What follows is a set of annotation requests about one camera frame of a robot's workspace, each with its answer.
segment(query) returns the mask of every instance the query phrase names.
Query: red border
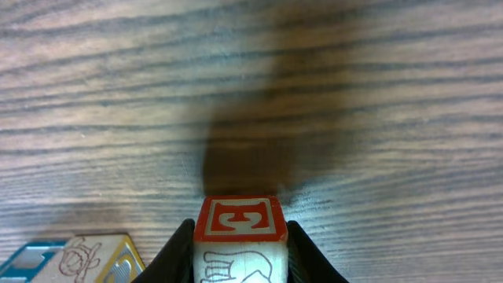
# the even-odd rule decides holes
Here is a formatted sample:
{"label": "red border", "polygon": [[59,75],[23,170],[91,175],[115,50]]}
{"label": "red border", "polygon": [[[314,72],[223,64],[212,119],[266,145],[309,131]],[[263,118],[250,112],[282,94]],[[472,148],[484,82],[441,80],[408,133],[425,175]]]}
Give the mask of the red border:
{"label": "red border", "polygon": [[[252,235],[205,235],[204,230],[207,225],[210,214],[211,202],[213,200],[246,200],[254,198],[269,199],[271,211],[273,212],[275,234],[252,234]],[[197,219],[196,229],[194,230],[194,241],[207,242],[242,242],[242,241],[286,241],[288,231],[286,228],[285,217],[281,210],[280,201],[275,196],[213,196],[206,197],[201,207],[199,218]]]}

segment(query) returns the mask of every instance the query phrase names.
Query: wood grain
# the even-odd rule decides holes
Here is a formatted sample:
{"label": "wood grain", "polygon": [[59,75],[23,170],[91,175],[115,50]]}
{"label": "wood grain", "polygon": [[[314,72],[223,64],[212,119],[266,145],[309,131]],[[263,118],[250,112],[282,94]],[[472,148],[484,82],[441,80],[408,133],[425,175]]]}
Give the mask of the wood grain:
{"label": "wood grain", "polygon": [[503,3],[0,2],[0,261],[278,193],[351,282],[503,281]]}

